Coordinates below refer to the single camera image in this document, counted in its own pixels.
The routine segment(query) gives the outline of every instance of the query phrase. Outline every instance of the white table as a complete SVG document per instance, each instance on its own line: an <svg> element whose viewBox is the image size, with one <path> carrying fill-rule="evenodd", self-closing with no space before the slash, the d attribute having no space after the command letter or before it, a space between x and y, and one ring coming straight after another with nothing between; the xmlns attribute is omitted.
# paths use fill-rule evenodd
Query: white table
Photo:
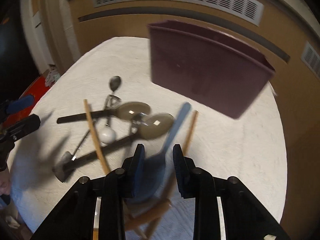
<svg viewBox="0 0 320 240"><path fill-rule="evenodd" d="M68 183L58 181L51 169L65 151L72 152L88 129L86 122L57 124L60 116L84 112L87 98L93 110L103 107L110 93L109 78L119 75L122 86L116 95L123 102L141 101L153 113L168 112L175 116L180 105L188 101L199 111L198 123L189 156L196 166L213 176L237 176L280 221L284 208L287 163L284 135L279 112L270 85L266 85L255 102L239 120L172 92L150 80L148 39L120 37L105 41L82 56L41 98L33 109L39 115L38 131L21 139L10 153L8 165L12 175L12 199L22 218L34 232L62 196L83 176L103 176L98 161L77 169ZM174 140L183 144L191 114ZM112 125L121 138L129 123L113 118ZM157 153L164 137L141 141L146 155ZM94 149L89 138L80 155ZM124 150L108 155L112 169L121 166ZM172 156L167 153L167 170L172 169ZM183 200L178 191L172 198L173 208L167 212L154 239L192 239L194 200ZM129 233L127 239L135 239Z"/></svg>

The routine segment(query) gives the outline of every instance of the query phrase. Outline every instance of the wooden chopstick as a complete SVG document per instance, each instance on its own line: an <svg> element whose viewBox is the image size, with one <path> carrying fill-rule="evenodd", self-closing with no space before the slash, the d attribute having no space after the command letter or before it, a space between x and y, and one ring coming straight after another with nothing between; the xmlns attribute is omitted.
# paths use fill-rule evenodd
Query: wooden chopstick
<svg viewBox="0 0 320 240"><path fill-rule="evenodd" d="M192 135L193 135L193 132L194 132L194 129L196 126L198 114L199 114L198 111L196 111L196 110L193 111L193 116L192 116L191 124L189 127L189 131L188 131L188 134L187 134L186 139L185 139L183 146L182 146L182 152L183 152L184 156L187 155L187 152L189 150L189 146L190 146ZM176 185L177 185L176 174L174 171L172 171L170 174L170 177L168 179L167 185L165 186L165 188L161 194L161 199L162 200L169 199L170 196L172 195ZM157 228L158 224L160 223L160 221L161 221L161 217L158 217L157 219L155 219L149 223L149 225L145 231L145 235L147 236L147 239L151 238L153 233L156 231L156 228Z"/></svg>
<svg viewBox="0 0 320 240"><path fill-rule="evenodd" d="M170 199L161 200L148 211L135 217L132 220L127 221L124 224L124 228L126 231L129 231L139 227L140 225L146 224L156 218L159 218L163 216L169 210L169 208L171 208L171 206L172 204Z"/></svg>
<svg viewBox="0 0 320 240"><path fill-rule="evenodd" d="M110 167L108 165L107 160L105 159L105 157L102 154L101 147L100 147L100 141L98 139L97 131L96 131L94 125L93 125L92 117L91 117L91 114L90 114L91 109L90 109L90 106L88 104L88 100L84 99L83 103L84 103L85 114L86 114L86 117L87 117L89 130L90 130L90 134L91 134L92 141L93 141L93 144L94 144L94 148L96 150L98 159L99 159L99 161L101 163L102 169L103 169L104 173L107 175L108 173L111 172L111 169L110 169ZM133 219L133 217L130 214L129 210L128 210L128 216L129 216L130 219ZM143 239L147 238L146 235L144 234L144 232L140 228L135 228L134 231L136 232L137 235L141 236Z"/></svg>
<svg viewBox="0 0 320 240"><path fill-rule="evenodd" d="M100 147L100 142L99 142L99 139L98 139L97 131L96 131L94 125L93 125L92 117L91 117L91 114L90 114L90 107L88 105L88 100L84 99L83 103L84 103L85 114L86 114L86 117L87 117L89 130L90 130L90 134L91 134L92 141L93 141L93 144L94 144L94 148L96 150L98 159L99 159L99 161L101 163L102 169L103 169L104 173L107 175L108 173L111 172L111 170L110 170L110 167L109 167L109 165L108 165L108 163L107 163L107 161L106 161L106 159L103 156L102 151L101 151L101 147Z"/></svg>

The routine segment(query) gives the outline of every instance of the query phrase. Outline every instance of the metal spoon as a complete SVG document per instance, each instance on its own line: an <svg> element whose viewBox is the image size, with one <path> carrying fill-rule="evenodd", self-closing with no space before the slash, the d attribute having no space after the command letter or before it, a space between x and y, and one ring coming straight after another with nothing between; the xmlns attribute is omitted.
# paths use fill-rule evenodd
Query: metal spoon
<svg viewBox="0 0 320 240"><path fill-rule="evenodd" d="M130 128L129 128L129 135L132 135L132 134L136 133L136 131L137 131L140 123L142 122L143 118L146 118L146 115L143 114L143 113L139 113L139 114L136 114L131 119L131 125L130 125ZM126 148L126 150L124 152L124 156L123 156L122 162L124 162L124 160L130 156L131 147L132 147L132 143L127 146L127 148Z"/></svg>
<svg viewBox="0 0 320 240"><path fill-rule="evenodd" d="M155 114L153 116L146 116L137 128L137 132L124 137L118 141L115 141L105 147L102 147L102 153L104 155L114 152L122 147L131 144L138 139L151 140L164 135L172 126L174 117L171 114ZM56 177L64 182L72 171L87 163L90 163L97 159L96 152L91 152L87 155L81 156L74 161L66 162L66 159L59 162L53 167L53 172Z"/></svg>
<svg viewBox="0 0 320 240"><path fill-rule="evenodd" d="M106 109L107 107L111 108L114 106L114 104L120 102L120 99L114 96L115 91L120 87L120 85L121 85L121 77L113 76L112 78L110 78L109 87L112 93L111 95L108 95L104 109ZM99 138L101 142L105 144L110 144L116 140L116 136L117 135L115 130L111 128L111 115L110 115L107 117L106 125L99 131Z"/></svg>
<svg viewBox="0 0 320 240"><path fill-rule="evenodd" d="M102 111L94 111L90 112L93 119L108 117L110 115L114 115L115 117L130 121L132 117L137 113L150 114L151 109L150 106L146 103L142 102L128 102L122 105L116 106L114 108L108 108ZM57 119L57 123L68 123L68 122L76 122L76 121L85 121L86 115L83 114L74 114L64 117L59 117Z"/></svg>
<svg viewBox="0 0 320 240"><path fill-rule="evenodd" d="M108 104L109 104L109 107L112 107L114 105L114 101L113 101L114 97L111 97L111 96L113 96L116 90L118 90L118 88L121 86L121 83L122 83L121 77L119 76L113 76L112 78L110 78L109 88L111 89L112 93L107 97L104 109L107 108ZM110 126L110 124L111 124L111 116L108 116L106 125Z"/></svg>

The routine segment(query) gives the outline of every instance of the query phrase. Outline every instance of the purple plastic bin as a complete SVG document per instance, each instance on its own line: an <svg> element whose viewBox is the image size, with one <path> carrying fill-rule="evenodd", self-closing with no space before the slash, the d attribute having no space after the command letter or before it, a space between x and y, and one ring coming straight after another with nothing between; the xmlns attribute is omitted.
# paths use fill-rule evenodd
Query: purple plastic bin
<svg viewBox="0 0 320 240"><path fill-rule="evenodd" d="M152 82L239 118L275 70L247 43L179 21L148 25Z"/></svg>

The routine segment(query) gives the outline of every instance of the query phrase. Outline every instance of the tan wall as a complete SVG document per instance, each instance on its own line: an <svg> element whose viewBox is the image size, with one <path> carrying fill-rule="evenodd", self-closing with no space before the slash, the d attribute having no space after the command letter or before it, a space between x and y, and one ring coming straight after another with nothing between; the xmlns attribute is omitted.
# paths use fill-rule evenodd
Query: tan wall
<svg viewBox="0 0 320 240"><path fill-rule="evenodd" d="M81 55L78 48L75 31L73 29L69 3L67 0L59 0L59 6L63 23L63 30L72 54L72 58L74 62L76 62L81 57Z"/></svg>
<svg viewBox="0 0 320 240"><path fill-rule="evenodd" d="M320 156L315 154L315 149L320 148L320 140L316 140L315 136L309 136L313 127L319 126L320 123L320 82L300 57L307 40L318 52L320 49L314 37L302 30L296 20L291 19L269 1L258 1L264 4L260 26L255 26L239 17L214 8L176 1L132 1L93 8L92 0L70 0L69 5L81 54L115 36L148 37L146 28L148 23L164 19L178 19L230 33L252 44L266 55L276 69L276 76L271 83L278 93L276 102L283 123L288 151L288 188L282 225L292 239L301 239L320 216L320 187L315 187L314 182L310 180L310 174L318 177L318 171L313 164L320 161ZM102 17L84 22L78 20L79 17L94 12L143 6L188 9L235 22L268 39L285 51L291 59L286 63L265 47L248 38L219 26L193 19L168 15L135 14ZM308 145L312 145L313 152L305 148ZM297 161L302 158L308 161ZM301 196L300 188L306 191L304 193L306 205L300 205L300 199L297 197Z"/></svg>
<svg viewBox="0 0 320 240"><path fill-rule="evenodd" d="M70 68L74 61L63 30L59 0L38 0L41 25L53 61L61 74Z"/></svg>

